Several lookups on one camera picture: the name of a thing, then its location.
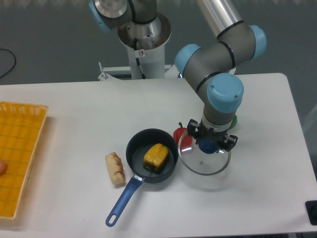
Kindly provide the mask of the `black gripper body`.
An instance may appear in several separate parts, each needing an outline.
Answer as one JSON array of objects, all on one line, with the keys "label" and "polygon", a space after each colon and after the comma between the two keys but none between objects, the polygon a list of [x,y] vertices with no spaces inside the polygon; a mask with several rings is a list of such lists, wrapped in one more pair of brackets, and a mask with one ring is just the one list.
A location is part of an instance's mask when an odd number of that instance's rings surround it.
[{"label": "black gripper body", "polygon": [[203,139],[212,141],[214,143],[221,143],[226,140],[226,130],[217,132],[214,127],[207,129],[203,123],[200,123],[199,126],[195,129],[195,140],[196,144],[199,144]]}]

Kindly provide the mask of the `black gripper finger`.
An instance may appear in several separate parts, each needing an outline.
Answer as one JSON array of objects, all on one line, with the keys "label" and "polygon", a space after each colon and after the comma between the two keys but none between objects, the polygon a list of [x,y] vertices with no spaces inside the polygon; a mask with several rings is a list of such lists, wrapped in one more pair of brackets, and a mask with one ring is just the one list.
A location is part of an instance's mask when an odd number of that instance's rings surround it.
[{"label": "black gripper finger", "polygon": [[199,136],[199,124],[194,119],[190,119],[187,125],[187,133],[190,137]]},{"label": "black gripper finger", "polygon": [[238,137],[235,135],[225,135],[221,140],[218,140],[218,146],[221,150],[230,152],[237,143]]}]

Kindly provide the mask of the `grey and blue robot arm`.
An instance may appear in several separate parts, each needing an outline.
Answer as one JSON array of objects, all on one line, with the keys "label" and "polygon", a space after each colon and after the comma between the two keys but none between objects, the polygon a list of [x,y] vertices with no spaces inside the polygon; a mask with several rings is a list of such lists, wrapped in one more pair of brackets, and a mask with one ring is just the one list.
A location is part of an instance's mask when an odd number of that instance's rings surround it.
[{"label": "grey and blue robot arm", "polygon": [[[201,121],[191,120],[187,131],[198,145],[212,145],[205,153],[230,151],[237,137],[227,132],[244,93],[242,81],[230,71],[261,55],[267,40],[261,28],[245,24],[232,1],[200,0],[197,4],[217,42],[208,49],[186,45],[175,57],[179,74],[204,103]],[[164,46],[171,26],[158,12],[156,1],[92,0],[89,7],[103,31],[117,29],[128,51],[133,79],[164,77]]]}]

